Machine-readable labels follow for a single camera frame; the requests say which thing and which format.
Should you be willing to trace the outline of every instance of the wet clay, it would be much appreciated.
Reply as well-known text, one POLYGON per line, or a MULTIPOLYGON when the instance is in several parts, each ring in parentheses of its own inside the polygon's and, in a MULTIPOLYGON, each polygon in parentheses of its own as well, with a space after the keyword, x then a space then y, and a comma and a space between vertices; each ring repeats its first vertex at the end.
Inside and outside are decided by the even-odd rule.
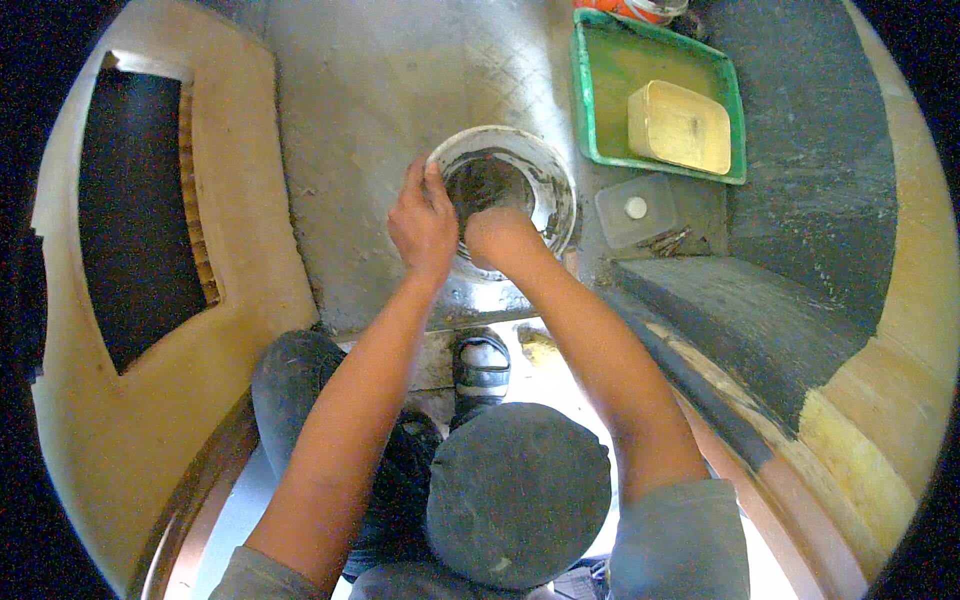
POLYGON ((491 206, 512 206, 533 214, 534 191, 523 172, 506 160, 493 156, 472 158, 446 178, 446 195, 457 210, 460 239, 464 239, 467 218, 491 206))

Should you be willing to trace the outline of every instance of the person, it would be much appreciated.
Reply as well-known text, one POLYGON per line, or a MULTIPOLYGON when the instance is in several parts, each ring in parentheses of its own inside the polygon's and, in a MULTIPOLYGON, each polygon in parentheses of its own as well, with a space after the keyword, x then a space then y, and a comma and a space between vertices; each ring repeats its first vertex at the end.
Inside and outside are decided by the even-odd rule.
MULTIPOLYGON (((550 598, 544 584, 588 549, 610 506, 607 449, 536 403, 501 403, 510 357, 488 330, 454 349, 456 415, 441 438, 403 410, 459 228, 435 163, 418 158, 389 212, 406 275, 344 354, 322 326, 282 335, 252 397, 278 485, 211 598, 550 598)), ((633 331, 570 275, 530 219, 469 216, 477 266, 507 276, 540 312, 609 428, 620 521, 615 598, 747 598, 732 484, 711 479, 669 385, 633 331)))

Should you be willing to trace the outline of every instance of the foot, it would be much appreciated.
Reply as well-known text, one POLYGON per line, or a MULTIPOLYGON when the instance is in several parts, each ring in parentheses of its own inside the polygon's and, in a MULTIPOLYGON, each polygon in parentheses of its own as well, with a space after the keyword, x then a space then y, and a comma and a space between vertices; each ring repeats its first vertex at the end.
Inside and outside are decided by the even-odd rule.
POLYGON ((458 332, 453 346, 453 385, 456 414, 479 405, 496 405, 510 384, 510 352, 488 328, 458 332))

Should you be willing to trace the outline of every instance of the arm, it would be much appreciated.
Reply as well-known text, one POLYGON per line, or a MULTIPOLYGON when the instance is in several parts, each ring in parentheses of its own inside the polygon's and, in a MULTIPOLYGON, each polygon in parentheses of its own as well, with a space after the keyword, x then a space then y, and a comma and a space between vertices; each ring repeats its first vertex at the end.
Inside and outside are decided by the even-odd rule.
POLYGON ((514 282, 540 312, 570 369, 610 429, 624 505, 659 486, 708 479, 690 426, 634 332, 569 274, 519 211, 470 216, 474 262, 514 282))
POLYGON ((403 404, 427 314, 456 252, 457 219, 436 164, 407 170, 388 222, 407 275, 320 393, 253 548, 332 592, 403 404))

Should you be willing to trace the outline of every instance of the dark pants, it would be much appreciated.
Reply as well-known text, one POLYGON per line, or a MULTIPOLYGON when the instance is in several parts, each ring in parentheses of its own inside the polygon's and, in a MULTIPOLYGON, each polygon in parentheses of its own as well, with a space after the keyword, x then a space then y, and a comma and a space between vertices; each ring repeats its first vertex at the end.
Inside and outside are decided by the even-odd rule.
MULTIPOLYGON (((345 356, 322 333, 290 331, 271 344, 257 364, 253 409, 277 481, 290 462, 314 401, 345 356)), ((464 417, 456 425, 468 420, 464 417)), ((406 410, 400 414, 344 567, 349 582, 378 564, 433 560, 423 523, 430 494, 430 463, 442 440, 425 414, 406 410)))
MULTIPOLYGON (((257 363, 253 409, 277 480, 345 356, 322 333, 291 331, 257 363)), ((344 567, 349 582, 378 565, 441 557, 474 582, 532 588, 596 537, 610 507, 610 463, 586 428, 524 403, 481 405, 450 426, 443 441, 426 415, 400 414, 344 567)))

